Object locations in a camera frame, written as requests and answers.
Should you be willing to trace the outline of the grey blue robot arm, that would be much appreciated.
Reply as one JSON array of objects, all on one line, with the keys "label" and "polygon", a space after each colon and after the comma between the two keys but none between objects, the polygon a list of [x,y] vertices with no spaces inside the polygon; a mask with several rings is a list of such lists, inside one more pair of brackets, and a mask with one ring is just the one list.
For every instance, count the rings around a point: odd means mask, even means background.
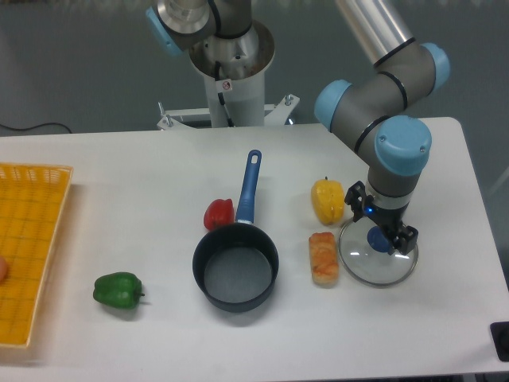
[{"label": "grey blue robot arm", "polygon": [[[418,44],[387,1],[336,5],[375,76],[360,86],[331,82],[317,97],[314,114],[368,165],[367,180],[346,196],[355,219],[374,223],[387,253],[407,254],[417,245],[418,231],[402,217],[432,139],[428,127],[405,110],[447,81],[449,58],[434,44]],[[264,72],[274,58],[274,39],[253,19],[250,2],[156,1],[146,17],[167,53],[188,52],[204,78],[214,127],[268,123]]]}]

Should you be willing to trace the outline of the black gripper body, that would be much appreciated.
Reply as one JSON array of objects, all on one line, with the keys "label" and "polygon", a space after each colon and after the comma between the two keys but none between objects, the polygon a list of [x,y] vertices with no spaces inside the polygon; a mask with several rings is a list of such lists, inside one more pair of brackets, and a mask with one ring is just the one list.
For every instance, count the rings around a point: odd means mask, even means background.
[{"label": "black gripper body", "polygon": [[369,182],[365,185],[358,181],[348,189],[344,202],[353,213],[354,223],[367,218],[386,236],[397,236],[406,230],[403,216],[410,203],[410,195],[388,197],[375,191]]}]

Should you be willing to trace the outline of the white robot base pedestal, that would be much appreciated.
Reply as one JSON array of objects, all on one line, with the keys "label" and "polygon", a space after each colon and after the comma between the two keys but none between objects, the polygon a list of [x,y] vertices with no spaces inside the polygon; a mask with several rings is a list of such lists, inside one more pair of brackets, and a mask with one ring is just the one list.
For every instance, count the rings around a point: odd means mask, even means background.
[{"label": "white robot base pedestal", "polygon": [[265,100],[265,72],[274,59],[270,31],[253,21],[241,37],[210,36],[188,50],[204,81],[206,108],[166,110],[161,104],[157,127],[163,131],[207,127],[273,127],[292,123],[300,98],[291,93],[277,103]]}]

